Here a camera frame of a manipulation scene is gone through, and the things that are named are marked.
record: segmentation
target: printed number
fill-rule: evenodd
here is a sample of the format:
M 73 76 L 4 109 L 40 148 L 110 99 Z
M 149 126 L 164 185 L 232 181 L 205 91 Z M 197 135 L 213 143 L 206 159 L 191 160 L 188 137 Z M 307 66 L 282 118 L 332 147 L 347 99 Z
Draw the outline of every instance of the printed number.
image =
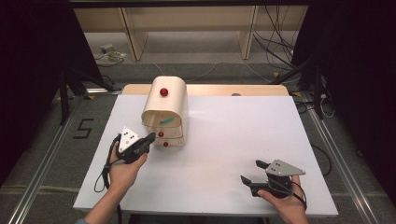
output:
M 82 119 L 81 122 L 79 123 L 77 131 L 83 131 L 86 132 L 85 136 L 74 136 L 73 139 L 85 139 L 90 136 L 92 128 L 82 128 L 82 124 L 85 121 L 93 121 L 93 119 Z

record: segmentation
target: human hand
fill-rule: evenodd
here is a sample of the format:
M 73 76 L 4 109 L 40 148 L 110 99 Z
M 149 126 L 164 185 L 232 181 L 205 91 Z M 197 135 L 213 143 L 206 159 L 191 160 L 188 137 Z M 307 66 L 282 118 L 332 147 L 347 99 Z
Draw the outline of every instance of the human hand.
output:
M 111 154 L 110 163 L 118 160 L 116 150 L 118 148 L 119 142 L 116 142 L 113 147 L 113 151 Z M 145 153 L 140 156 L 139 160 L 134 161 L 130 164 L 120 163 L 113 164 L 110 168 L 110 187 L 112 189 L 121 190 L 122 192 L 126 192 L 128 188 L 130 188 L 137 177 L 137 172 L 140 167 L 146 162 L 148 158 L 148 154 Z
M 300 177 L 297 175 L 294 175 L 291 178 L 291 181 L 300 185 Z M 292 191 L 300 196 L 300 198 L 304 197 L 303 190 L 295 184 L 292 185 Z M 272 204 L 279 213 L 280 217 L 286 223 L 308 223 L 308 219 L 305 215 L 304 205 L 296 197 L 291 195 L 283 199 L 278 199 L 270 192 L 263 189 L 259 190 L 257 194 L 264 198 L 264 200 L 266 200 L 268 203 Z

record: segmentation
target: beige cabinet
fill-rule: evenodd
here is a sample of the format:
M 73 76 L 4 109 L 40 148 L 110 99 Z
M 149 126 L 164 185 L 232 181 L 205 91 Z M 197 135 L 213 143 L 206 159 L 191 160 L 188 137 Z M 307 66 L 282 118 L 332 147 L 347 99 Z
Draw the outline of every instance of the beige cabinet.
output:
M 299 29 L 305 7 L 267 7 L 283 29 Z M 255 30 L 272 30 L 265 7 L 127 7 L 75 9 L 84 32 L 124 32 L 134 60 L 140 60 L 149 32 L 236 31 L 241 57 L 248 59 Z

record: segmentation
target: white box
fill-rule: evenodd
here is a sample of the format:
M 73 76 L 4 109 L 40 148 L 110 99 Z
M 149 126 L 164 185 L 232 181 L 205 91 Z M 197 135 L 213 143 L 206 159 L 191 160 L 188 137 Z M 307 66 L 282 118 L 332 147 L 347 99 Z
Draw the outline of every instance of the white box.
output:
M 187 86 L 179 77 L 156 77 L 142 113 L 148 133 L 156 133 L 154 145 L 183 147 L 189 118 Z

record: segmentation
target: hand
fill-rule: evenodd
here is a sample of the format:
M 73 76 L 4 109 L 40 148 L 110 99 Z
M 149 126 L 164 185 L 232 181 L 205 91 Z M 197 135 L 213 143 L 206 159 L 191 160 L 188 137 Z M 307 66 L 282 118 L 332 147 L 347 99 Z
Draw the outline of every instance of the hand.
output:
M 110 162 L 118 159 L 116 150 L 119 143 L 114 144 Z M 110 187 L 102 199 L 84 217 L 91 224 L 108 223 L 128 189 L 134 184 L 137 172 L 146 162 L 148 154 L 140 156 L 139 160 L 131 164 L 113 164 L 110 168 Z
M 300 185 L 300 177 L 297 175 L 294 175 L 291 178 L 291 181 Z M 293 184 L 292 190 L 301 198 L 304 197 L 303 191 L 297 185 Z M 271 203 L 274 206 L 280 217 L 286 223 L 308 223 L 304 205 L 296 197 L 291 195 L 283 199 L 278 199 L 270 192 L 263 189 L 259 190 L 257 193 L 260 197 L 264 198 L 268 203 Z
M 113 147 L 110 162 L 116 161 L 119 158 L 116 155 L 119 142 L 116 142 Z M 131 164 L 113 164 L 110 168 L 110 187 L 117 190 L 127 191 L 130 188 L 137 177 L 137 172 L 140 167 L 146 162 L 148 154 L 145 153 L 140 156 L 139 160 L 134 161 Z

